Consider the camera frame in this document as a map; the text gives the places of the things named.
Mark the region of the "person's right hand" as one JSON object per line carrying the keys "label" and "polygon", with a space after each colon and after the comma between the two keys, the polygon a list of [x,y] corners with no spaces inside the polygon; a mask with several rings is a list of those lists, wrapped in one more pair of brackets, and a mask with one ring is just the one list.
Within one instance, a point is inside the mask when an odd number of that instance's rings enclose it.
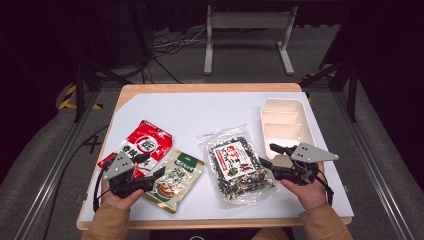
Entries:
{"label": "person's right hand", "polygon": [[318,180],[315,180],[311,184],[300,186],[287,179],[283,179],[281,184],[298,198],[305,210],[310,210],[327,203],[325,186]]}

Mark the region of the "person's left hand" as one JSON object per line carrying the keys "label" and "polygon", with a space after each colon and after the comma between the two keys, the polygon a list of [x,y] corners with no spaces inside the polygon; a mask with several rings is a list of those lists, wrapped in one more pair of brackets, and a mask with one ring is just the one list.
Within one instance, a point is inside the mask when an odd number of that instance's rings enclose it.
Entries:
{"label": "person's left hand", "polygon": [[126,198],[120,198],[109,191],[105,181],[101,182],[101,191],[101,206],[109,205],[123,211],[129,211],[131,206],[144,194],[144,191],[139,189]]}

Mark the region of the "yellow black hazard tape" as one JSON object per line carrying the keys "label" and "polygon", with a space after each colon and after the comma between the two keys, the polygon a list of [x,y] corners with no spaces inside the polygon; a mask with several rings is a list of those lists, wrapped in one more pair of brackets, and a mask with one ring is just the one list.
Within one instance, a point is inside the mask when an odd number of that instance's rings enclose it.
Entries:
{"label": "yellow black hazard tape", "polygon": [[71,97],[76,92],[76,85],[71,84],[66,91],[66,94],[62,100],[62,102],[59,104],[59,109],[76,109],[77,104],[71,102]]}

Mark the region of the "clear packet of dried vegetables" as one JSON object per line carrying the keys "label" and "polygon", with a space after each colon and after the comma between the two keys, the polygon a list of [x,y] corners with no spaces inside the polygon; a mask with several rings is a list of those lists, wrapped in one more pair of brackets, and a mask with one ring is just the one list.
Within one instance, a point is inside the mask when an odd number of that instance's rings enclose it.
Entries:
{"label": "clear packet of dried vegetables", "polygon": [[277,192],[271,172],[260,163],[246,124],[202,135],[197,144],[224,201],[252,204]]}

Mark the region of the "red seasoning packet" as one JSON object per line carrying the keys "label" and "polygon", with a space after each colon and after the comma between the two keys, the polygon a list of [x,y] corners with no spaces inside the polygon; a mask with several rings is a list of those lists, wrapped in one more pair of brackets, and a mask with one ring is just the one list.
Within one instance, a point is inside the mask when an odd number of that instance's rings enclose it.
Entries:
{"label": "red seasoning packet", "polygon": [[147,120],[142,120],[117,150],[99,161],[97,165],[102,167],[108,159],[115,157],[120,152],[126,153],[130,158],[149,153],[150,157],[138,163],[133,171],[134,178],[143,178],[163,159],[171,147],[171,134]]}

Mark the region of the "grey metal stand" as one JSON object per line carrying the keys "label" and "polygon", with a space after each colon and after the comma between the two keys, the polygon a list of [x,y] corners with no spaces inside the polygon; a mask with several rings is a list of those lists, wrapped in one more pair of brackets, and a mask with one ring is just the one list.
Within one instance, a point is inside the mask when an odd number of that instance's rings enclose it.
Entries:
{"label": "grey metal stand", "polygon": [[282,29],[283,38],[276,44],[286,74],[294,75],[294,68],[287,52],[298,7],[283,12],[215,12],[212,6],[207,8],[206,32],[207,43],[204,61],[204,74],[212,74],[213,66],[213,30],[214,29]]}

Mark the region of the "cream divided container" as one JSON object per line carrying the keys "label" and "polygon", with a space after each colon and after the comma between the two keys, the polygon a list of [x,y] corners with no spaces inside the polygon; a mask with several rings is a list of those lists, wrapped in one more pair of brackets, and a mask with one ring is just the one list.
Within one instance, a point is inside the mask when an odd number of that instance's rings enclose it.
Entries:
{"label": "cream divided container", "polygon": [[260,110],[265,154],[273,159],[277,153],[271,144],[292,147],[301,142],[314,145],[310,127],[311,109],[299,99],[267,99]]}

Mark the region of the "black metal stand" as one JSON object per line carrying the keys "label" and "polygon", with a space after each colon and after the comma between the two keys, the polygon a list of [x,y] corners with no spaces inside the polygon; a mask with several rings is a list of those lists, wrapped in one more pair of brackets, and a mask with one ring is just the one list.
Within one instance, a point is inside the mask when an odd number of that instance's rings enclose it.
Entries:
{"label": "black metal stand", "polygon": [[345,84],[348,84],[347,96],[347,113],[352,122],[356,122],[355,106],[356,106],[356,92],[358,85],[358,74],[355,64],[352,61],[342,61],[332,64],[329,67],[313,74],[311,77],[302,80],[299,85],[306,87],[312,83],[323,79],[326,75],[334,73],[334,77],[329,83],[331,91],[340,92]]}
{"label": "black metal stand", "polygon": [[84,87],[87,86],[90,92],[99,92],[102,87],[100,77],[97,76],[98,72],[121,85],[130,84],[130,81],[93,62],[80,62],[75,67],[74,83],[76,85],[77,106],[76,117],[74,120],[75,123],[79,122],[82,119],[84,113],[86,112],[86,109],[88,108],[88,104],[85,102],[84,97]]}

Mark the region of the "aluminium floor rail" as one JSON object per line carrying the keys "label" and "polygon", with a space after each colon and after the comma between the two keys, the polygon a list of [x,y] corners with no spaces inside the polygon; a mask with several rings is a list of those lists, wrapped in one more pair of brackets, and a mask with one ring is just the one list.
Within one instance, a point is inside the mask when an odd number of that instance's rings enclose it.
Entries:
{"label": "aluminium floor rail", "polygon": [[92,106],[95,104],[98,95],[98,92],[89,92],[87,97],[83,99],[83,108],[81,109],[82,115],[79,117],[77,122],[72,123],[58,155],[51,164],[51,168],[43,183],[40,185],[37,195],[13,240],[28,240],[31,236],[38,220],[41,217],[42,212],[44,211],[52,193],[54,192],[59,182],[60,174],[65,169],[65,164],[70,156],[71,148],[79,132],[81,131],[82,126],[92,109]]}
{"label": "aluminium floor rail", "polygon": [[363,164],[367,174],[370,177],[380,202],[382,203],[391,225],[395,230],[397,238],[399,240],[415,240],[396,200],[394,199],[392,191],[388,187],[369,147],[365,142],[362,132],[360,131],[358,125],[350,118],[350,115],[347,111],[347,103],[345,102],[343,95],[336,92],[333,94],[333,97],[340,111],[342,112],[344,119],[347,121],[350,132],[353,135],[355,143],[359,148],[361,156],[363,157]]}

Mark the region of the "beige green seasoning packet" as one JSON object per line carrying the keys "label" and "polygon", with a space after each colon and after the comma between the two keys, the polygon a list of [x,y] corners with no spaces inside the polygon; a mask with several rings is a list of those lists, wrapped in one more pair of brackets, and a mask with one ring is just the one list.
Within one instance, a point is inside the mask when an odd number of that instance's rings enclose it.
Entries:
{"label": "beige green seasoning packet", "polygon": [[203,172],[204,165],[202,160],[174,149],[165,161],[164,174],[155,181],[153,190],[147,192],[145,198],[175,214],[179,203]]}

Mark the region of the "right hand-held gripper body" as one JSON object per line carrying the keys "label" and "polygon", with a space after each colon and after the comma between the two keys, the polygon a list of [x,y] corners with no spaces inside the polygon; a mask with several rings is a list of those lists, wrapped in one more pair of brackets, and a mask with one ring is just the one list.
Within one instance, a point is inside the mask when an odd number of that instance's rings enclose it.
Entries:
{"label": "right hand-held gripper body", "polygon": [[274,166],[276,180],[287,179],[297,185],[307,185],[314,182],[318,176],[319,162],[335,161],[337,154],[328,152],[308,143],[301,142],[291,147],[294,152],[286,155],[292,163],[291,167]]}

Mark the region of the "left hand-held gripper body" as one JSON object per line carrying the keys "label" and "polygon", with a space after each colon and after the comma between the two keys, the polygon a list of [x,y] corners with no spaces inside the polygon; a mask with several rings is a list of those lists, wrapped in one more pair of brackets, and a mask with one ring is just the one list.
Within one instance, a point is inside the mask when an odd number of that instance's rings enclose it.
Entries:
{"label": "left hand-held gripper body", "polygon": [[139,164],[134,163],[133,158],[126,153],[119,153],[104,174],[109,190],[120,198],[126,198],[139,189],[148,192],[154,187],[154,182],[148,182],[147,177],[135,178],[133,176],[136,166]]}

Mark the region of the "white table sheet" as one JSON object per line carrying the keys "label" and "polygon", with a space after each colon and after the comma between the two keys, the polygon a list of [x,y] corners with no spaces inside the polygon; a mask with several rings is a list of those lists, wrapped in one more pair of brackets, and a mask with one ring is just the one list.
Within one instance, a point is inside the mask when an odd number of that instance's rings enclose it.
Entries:
{"label": "white table sheet", "polygon": [[[172,146],[196,158],[203,156],[196,139],[217,130],[246,124],[250,139],[259,155],[267,158],[264,148],[260,110],[267,99],[299,99],[311,109],[303,92],[212,92],[212,93],[141,93],[132,97],[112,118],[110,131],[99,155],[104,159],[136,129],[142,120],[172,135]],[[326,143],[311,109],[310,127],[314,146],[326,149]],[[175,214],[168,213],[147,199],[135,203],[130,222],[152,229],[164,222],[172,227],[184,221],[261,220],[297,221],[303,207],[297,197],[280,183],[268,199],[252,204],[232,204],[223,200],[212,172],[204,170],[192,190],[182,200]]]}

